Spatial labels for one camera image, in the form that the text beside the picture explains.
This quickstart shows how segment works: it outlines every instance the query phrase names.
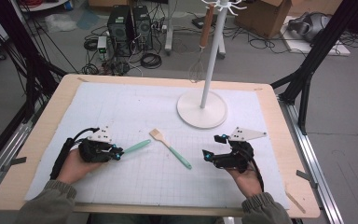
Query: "white pole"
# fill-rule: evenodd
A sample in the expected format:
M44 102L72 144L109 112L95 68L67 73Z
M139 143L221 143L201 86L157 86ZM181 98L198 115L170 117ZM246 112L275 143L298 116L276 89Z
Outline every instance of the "white pole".
M216 53L219 47L220 38L223 38L222 33L223 33L223 27L225 25L226 15L227 15L227 8L222 7L222 10L219 12L219 15L217 16L216 29L214 30L214 35L213 35L211 56L208 63L208 71L206 73L205 86L204 86L201 105L200 105L202 109L205 108L209 87L211 86L214 62L216 61Z

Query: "white paper sheet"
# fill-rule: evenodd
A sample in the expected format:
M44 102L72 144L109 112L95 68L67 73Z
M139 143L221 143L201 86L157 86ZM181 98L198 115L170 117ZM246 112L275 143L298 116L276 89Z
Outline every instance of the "white paper sheet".
M200 130L185 124L176 111L179 97L190 90L193 89L82 83L39 163L26 200L35 197L49 180L66 138L89 127L109 125L113 142L124 149L153 139L149 132L158 128L193 168L186 169L153 139L146 147L124 154L120 161L108 162L77 182L77 202L241 207L244 196L231 176L205 161L201 150L228 153L229 145L215 143L213 136L231 134L238 126L267 133L257 96L250 91L213 90L227 103L227 120L217 128ZM255 149L265 190L288 208L269 137L249 142Z

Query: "computer tower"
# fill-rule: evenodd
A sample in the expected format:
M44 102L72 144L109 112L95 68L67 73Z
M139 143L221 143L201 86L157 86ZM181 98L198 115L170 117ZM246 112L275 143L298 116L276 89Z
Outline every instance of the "computer tower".
M135 38L139 50L152 49L152 29L151 20L147 11L147 6L137 6L132 9L135 25Z
M134 39L131 8L127 5L113 6L107 22L114 55L131 56L131 41Z

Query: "teal handle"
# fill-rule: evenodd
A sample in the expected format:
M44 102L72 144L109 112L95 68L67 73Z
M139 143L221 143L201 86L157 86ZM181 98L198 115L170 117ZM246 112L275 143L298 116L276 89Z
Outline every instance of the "teal handle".
M129 153L129 152L132 152L132 151L135 151L136 149L139 149L141 147L144 147L146 146L147 144L149 144L151 142L150 139L147 139L147 140L144 140L143 142L140 142L136 145L133 145L132 147L129 147L127 149L124 150L124 153Z
M171 151L171 153L173 153L173 155L175 155L175 157L189 170L191 170L191 164L190 162L188 162L183 156L181 156L175 149L173 149L173 147L168 147Z

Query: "wooden spatula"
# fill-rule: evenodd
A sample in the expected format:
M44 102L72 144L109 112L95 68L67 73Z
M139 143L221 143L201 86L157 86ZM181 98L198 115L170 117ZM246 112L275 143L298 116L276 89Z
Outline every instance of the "wooden spatula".
M175 157L189 170L191 170L191 164L190 162L188 162L183 156L181 156L175 149L173 149L173 147L170 146L170 144L168 144L165 139L164 136L162 135L162 133L158 130L158 129L153 129L150 133L149 133L154 139L162 142L170 151L171 153L173 153L173 155L175 155Z

